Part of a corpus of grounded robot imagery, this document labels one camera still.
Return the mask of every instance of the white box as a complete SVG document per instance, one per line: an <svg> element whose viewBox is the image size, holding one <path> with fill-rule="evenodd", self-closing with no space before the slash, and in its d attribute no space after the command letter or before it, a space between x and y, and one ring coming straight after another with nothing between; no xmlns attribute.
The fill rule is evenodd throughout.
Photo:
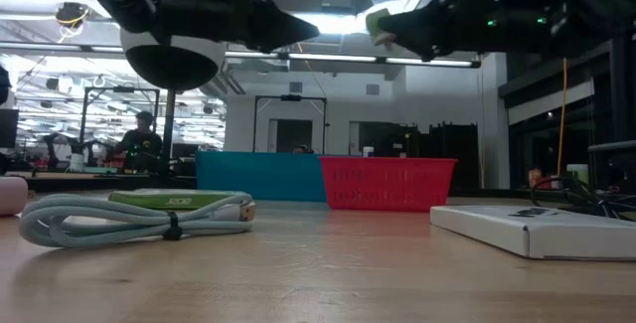
<svg viewBox="0 0 636 323"><path fill-rule="evenodd" d="M523 257L636 260L636 223L518 206L433 207L430 223Z"/></svg>

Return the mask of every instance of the light blue cable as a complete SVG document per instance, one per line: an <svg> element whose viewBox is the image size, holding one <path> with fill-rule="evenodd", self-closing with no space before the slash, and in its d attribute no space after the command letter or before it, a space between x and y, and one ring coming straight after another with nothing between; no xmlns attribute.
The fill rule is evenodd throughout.
<svg viewBox="0 0 636 323"><path fill-rule="evenodd" d="M239 221L239 205L247 205L251 200L247 194L235 195L192 212L177 214L179 227L184 236L249 231L251 223ZM233 221L226 221L228 213L233 216ZM65 223L68 217L98 218L124 224ZM52 195L27 205L20 222L20 235L25 240L49 247L90 247L125 242L162 236L168 229L170 217L166 212L66 194Z"/></svg>

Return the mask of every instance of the table surface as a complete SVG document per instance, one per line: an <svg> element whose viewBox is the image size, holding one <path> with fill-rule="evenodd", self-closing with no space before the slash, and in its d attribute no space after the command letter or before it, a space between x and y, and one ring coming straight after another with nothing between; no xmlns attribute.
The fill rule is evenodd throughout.
<svg viewBox="0 0 636 323"><path fill-rule="evenodd" d="M501 200L454 199L454 204ZM633 322L636 264L538 261L427 214L265 206L251 233L49 249L0 219L0 322Z"/></svg>

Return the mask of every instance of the blue basket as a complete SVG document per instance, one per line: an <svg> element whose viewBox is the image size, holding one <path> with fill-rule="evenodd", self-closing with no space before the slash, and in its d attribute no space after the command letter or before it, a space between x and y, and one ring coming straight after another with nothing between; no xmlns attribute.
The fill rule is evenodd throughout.
<svg viewBox="0 0 636 323"><path fill-rule="evenodd" d="M197 152L201 190L243 191L258 200L326 202L318 155Z"/></svg>

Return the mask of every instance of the red basket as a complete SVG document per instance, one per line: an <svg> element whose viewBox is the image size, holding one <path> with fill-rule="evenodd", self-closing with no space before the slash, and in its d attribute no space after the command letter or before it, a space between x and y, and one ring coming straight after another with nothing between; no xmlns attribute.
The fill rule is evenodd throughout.
<svg viewBox="0 0 636 323"><path fill-rule="evenodd" d="M456 159L320 157L332 209L428 212L445 205Z"/></svg>

